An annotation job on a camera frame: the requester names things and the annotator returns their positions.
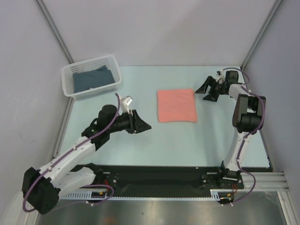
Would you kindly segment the salmon pink t shirt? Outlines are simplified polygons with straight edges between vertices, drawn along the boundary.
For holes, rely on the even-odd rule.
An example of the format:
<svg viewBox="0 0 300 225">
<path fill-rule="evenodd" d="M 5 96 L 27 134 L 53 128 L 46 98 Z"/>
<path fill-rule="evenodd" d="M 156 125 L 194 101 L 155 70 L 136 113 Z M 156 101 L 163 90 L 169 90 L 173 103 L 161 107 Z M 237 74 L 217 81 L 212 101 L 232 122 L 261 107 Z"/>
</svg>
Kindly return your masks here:
<svg viewBox="0 0 300 225">
<path fill-rule="evenodd" d="M 158 90 L 158 122 L 198 121 L 195 106 L 195 93 L 192 89 Z"/>
</svg>

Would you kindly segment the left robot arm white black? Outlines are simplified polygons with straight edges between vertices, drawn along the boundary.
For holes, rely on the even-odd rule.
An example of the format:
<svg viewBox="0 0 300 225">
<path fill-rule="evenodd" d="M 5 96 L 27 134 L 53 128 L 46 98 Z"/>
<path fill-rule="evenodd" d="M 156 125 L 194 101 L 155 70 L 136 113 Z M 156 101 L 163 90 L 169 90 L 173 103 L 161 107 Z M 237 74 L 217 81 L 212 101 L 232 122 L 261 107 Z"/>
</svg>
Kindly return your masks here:
<svg viewBox="0 0 300 225">
<path fill-rule="evenodd" d="M 114 194 L 112 186 L 104 183 L 103 170 L 89 163 L 77 172 L 71 170 L 84 158 L 99 150 L 115 132 L 138 134 L 151 129 L 136 110 L 119 114 L 120 107 L 105 105 L 75 144 L 63 155 L 39 169 L 29 168 L 23 177 L 22 192 L 24 212 L 37 210 L 50 212 L 61 197 L 79 188 L 104 188 L 107 201 Z"/>
</svg>

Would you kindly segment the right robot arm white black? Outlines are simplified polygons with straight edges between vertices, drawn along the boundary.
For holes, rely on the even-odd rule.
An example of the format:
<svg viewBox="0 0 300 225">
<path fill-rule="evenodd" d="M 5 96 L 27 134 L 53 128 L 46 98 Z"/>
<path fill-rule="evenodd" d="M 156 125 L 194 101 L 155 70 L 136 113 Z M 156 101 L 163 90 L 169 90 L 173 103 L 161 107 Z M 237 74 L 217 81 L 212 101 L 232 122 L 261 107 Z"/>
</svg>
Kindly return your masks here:
<svg viewBox="0 0 300 225">
<path fill-rule="evenodd" d="M 201 176 L 202 188 L 243 188 L 243 156 L 252 137 L 263 127 L 266 99 L 252 93 L 245 84 L 239 83 L 237 75 L 220 79 L 208 76 L 196 94 L 204 94 L 207 89 L 208 95 L 203 100 L 217 102 L 220 95 L 228 95 L 236 100 L 236 105 L 232 116 L 234 135 L 229 152 L 215 174 Z"/>
</svg>

